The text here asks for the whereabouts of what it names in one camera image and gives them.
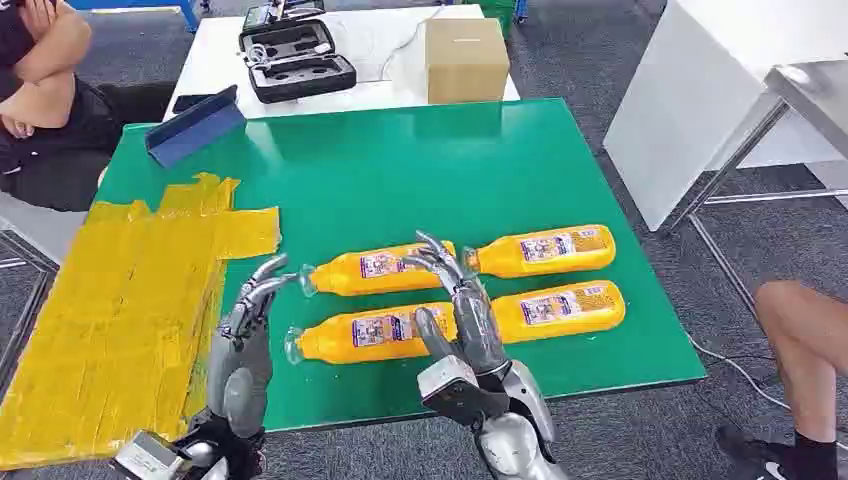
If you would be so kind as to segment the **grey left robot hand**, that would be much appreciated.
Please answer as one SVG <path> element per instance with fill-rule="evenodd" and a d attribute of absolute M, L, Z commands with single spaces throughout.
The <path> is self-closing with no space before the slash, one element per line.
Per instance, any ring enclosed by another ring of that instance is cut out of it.
<path fill-rule="evenodd" d="M 206 407 L 226 419 L 239 438 L 253 437 L 263 429 L 273 374 L 270 306 L 276 292 L 298 277 L 296 273 L 275 273 L 287 263 L 288 256 L 283 253 L 261 264 L 241 286 L 211 339 Z"/>

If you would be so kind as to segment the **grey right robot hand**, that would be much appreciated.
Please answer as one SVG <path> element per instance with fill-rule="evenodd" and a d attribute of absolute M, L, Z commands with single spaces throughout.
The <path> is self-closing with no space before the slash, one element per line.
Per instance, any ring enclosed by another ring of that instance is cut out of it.
<path fill-rule="evenodd" d="M 430 310 L 420 307 L 414 320 L 420 338 L 430 355 L 439 360 L 455 355 L 464 360 L 479 378 L 501 381 L 511 367 L 498 333 L 491 300 L 469 267 L 463 264 L 436 237 L 418 230 L 416 239 L 425 245 L 403 262 L 435 274 L 449 294 L 457 337 L 450 342 L 443 335 Z"/>

